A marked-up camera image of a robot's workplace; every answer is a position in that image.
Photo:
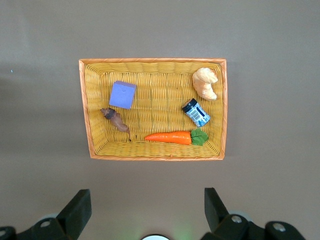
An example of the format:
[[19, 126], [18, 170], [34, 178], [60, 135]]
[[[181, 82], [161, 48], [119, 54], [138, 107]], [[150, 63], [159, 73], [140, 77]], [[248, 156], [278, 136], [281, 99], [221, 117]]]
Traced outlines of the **toy croissant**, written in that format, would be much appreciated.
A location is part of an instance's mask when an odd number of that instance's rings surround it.
[[212, 85], [215, 84], [217, 81], [217, 75], [214, 73], [213, 70], [207, 67], [202, 67], [198, 69], [192, 75], [193, 88], [201, 98], [207, 101], [217, 100], [218, 97], [212, 87]]

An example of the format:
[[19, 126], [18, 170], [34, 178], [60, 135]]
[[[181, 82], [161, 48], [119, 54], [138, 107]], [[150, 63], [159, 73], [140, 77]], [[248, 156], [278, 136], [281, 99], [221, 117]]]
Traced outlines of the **orange toy carrot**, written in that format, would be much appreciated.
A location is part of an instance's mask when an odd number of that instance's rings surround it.
[[144, 139], [151, 142], [202, 146], [209, 140], [209, 136], [197, 128], [191, 131], [157, 132], [145, 136]]

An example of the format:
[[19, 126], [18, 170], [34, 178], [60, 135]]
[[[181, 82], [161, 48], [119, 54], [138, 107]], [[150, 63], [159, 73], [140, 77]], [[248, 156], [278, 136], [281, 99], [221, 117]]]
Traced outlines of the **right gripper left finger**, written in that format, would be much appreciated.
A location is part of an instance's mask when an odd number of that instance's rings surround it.
[[91, 192], [81, 189], [56, 217], [47, 217], [17, 233], [0, 227], [0, 240], [77, 240], [92, 215]]

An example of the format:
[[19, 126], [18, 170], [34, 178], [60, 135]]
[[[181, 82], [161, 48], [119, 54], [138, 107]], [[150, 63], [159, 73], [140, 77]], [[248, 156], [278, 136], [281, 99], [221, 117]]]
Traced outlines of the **yellow wicker tray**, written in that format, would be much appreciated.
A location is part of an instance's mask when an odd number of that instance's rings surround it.
[[[217, 100], [197, 95], [192, 75], [210, 68]], [[227, 61], [224, 58], [89, 58], [79, 61], [79, 76], [88, 139], [93, 159], [114, 161], [212, 161], [225, 156], [228, 114]], [[117, 108], [130, 132], [120, 132], [102, 114], [109, 107], [114, 82], [136, 85], [132, 107]], [[196, 99], [209, 114], [202, 146], [146, 141], [153, 133], [191, 131], [193, 121], [182, 111]]]

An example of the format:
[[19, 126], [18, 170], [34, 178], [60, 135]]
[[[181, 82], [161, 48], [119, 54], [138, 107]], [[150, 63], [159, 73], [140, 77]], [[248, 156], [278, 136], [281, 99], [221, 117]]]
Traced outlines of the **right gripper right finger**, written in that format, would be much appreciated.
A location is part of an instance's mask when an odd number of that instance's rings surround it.
[[260, 227], [240, 214], [229, 213], [213, 187], [204, 189], [204, 212], [210, 232], [201, 240], [306, 240], [287, 222], [269, 221]]

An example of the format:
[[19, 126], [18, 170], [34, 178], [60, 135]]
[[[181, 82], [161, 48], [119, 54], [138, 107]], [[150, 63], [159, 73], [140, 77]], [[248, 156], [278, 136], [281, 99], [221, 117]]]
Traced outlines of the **purple foam cube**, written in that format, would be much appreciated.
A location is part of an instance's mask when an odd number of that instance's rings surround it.
[[112, 85], [109, 105], [131, 109], [137, 86], [124, 81], [115, 81]]

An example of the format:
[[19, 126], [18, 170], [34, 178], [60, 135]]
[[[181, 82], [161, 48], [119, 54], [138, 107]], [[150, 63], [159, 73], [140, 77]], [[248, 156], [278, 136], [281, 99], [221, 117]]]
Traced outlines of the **brown toy root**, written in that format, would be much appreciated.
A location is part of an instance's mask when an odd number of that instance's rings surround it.
[[123, 122], [121, 115], [116, 110], [108, 107], [101, 108], [100, 112], [119, 132], [127, 133], [128, 139], [131, 141], [130, 128]]

